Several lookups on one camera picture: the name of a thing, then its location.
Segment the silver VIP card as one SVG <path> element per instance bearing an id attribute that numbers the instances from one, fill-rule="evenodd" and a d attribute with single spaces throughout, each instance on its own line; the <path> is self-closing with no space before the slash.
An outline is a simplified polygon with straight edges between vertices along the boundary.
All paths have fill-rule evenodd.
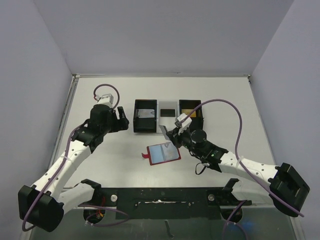
<path id="1" fill-rule="evenodd" d="M 165 125 L 159 125 L 159 128 L 160 128 L 164 138 L 169 141 L 170 138 L 167 135 L 167 132 L 168 132 L 167 127 Z"/>

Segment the red leather card holder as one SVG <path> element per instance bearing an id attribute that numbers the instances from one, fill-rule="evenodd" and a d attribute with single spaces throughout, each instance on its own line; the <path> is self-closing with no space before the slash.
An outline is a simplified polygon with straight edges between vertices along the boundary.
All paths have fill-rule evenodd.
<path id="1" fill-rule="evenodd" d="M 141 153 L 141 156 L 143 159 L 148 159 L 149 160 L 149 164 L 151 166 L 154 165 L 159 165 L 159 164 L 164 164 L 164 163 L 169 163 L 169 162 L 173 162 L 173 161 L 178 161 L 181 160 L 181 154 L 180 151 L 178 149 L 179 152 L 179 158 L 175 159 L 175 160 L 170 160 L 170 161 L 165 161 L 164 160 L 164 156 L 163 156 L 163 152 L 162 152 L 162 148 L 161 148 L 161 144 L 155 144 L 155 145 L 150 145 L 146 147 L 146 153 Z"/>

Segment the silver magnetic stripe card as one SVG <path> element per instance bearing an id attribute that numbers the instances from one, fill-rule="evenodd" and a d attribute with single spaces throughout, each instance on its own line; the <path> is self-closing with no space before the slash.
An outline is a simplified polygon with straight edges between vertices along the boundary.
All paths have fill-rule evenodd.
<path id="1" fill-rule="evenodd" d="M 144 109 L 140 108 L 137 110 L 137 117 L 140 119 L 148 119 L 148 118 L 154 118 L 156 115 L 154 109 Z"/>

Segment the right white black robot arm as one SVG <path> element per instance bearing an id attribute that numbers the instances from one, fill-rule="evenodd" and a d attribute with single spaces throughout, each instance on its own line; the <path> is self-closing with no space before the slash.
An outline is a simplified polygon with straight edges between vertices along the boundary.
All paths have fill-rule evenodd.
<path id="1" fill-rule="evenodd" d="M 310 187 L 297 170 L 288 163 L 270 165 L 247 158 L 219 147 L 207 139 L 202 129 L 180 132 L 174 128 L 164 132 L 164 137 L 177 148 L 184 147 L 189 154 L 211 170 L 236 175 L 256 182 L 265 191 L 273 205 L 290 217 L 302 216 L 301 209 L 310 192 Z"/>

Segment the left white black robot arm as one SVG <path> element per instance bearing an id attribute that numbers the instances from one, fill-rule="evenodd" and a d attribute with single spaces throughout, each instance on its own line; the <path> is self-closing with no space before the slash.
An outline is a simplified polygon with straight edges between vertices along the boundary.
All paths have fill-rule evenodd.
<path id="1" fill-rule="evenodd" d="M 89 118 L 70 133 L 63 154 L 32 186 L 23 185 L 18 191 L 22 230 L 28 232 L 39 227 L 52 232 L 63 216 L 75 207 L 102 208 L 103 194 L 99 183 L 84 179 L 70 190 L 63 188 L 80 164 L 104 141 L 106 134 L 128 128 L 129 120 L 123 107 L 113 109 L 105 104 L 94 105 Z"/>

